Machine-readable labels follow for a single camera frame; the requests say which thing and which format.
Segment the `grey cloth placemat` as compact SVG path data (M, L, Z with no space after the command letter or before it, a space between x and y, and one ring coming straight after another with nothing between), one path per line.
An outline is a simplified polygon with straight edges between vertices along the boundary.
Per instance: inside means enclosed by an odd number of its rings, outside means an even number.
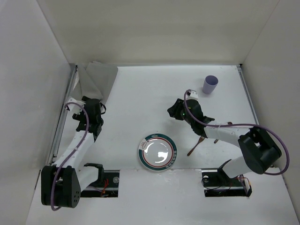
M115 82L118 68L113 65L90 62L86 67L82 64L77 65L79 80L75 83L70 96L76 100L82 97L99 99L106 104L113 84Z

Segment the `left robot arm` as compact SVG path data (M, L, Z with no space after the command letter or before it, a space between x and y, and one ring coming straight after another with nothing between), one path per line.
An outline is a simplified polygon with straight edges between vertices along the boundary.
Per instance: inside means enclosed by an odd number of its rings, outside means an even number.
M41 202L53 211L75 208L81 192L90 184L106 182L102 164L82 164L102 130L105 105L95 98L83 97L80 101L71 98L65 109L73 112L72 118L79 122L75 136L61 157L41 172Z

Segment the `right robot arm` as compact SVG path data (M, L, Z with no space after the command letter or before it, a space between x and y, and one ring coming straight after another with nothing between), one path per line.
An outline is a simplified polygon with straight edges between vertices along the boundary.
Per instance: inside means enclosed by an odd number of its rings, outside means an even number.
M177 99L167 112L170 117L187 122L197 135L218 139L240 149L240 157L229 159L215 169L222 182L249 172L264 174L282 156L281 150L265 129L253 125L238 127L219 123L205 116L195 99Z

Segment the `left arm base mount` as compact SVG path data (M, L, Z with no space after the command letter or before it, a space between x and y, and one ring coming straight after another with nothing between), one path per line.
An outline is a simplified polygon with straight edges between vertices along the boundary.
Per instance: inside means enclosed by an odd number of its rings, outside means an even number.
M120 171L104 171L103 181L95 181L82 192L81 198L115 198L119 192Z

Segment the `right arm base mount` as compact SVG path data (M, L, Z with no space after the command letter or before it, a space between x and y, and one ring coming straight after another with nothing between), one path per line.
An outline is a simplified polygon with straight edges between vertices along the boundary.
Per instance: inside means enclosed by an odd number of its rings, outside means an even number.
M202 170L201 184L205 197L250 197L252 185L247 177L228 178L217 169Z

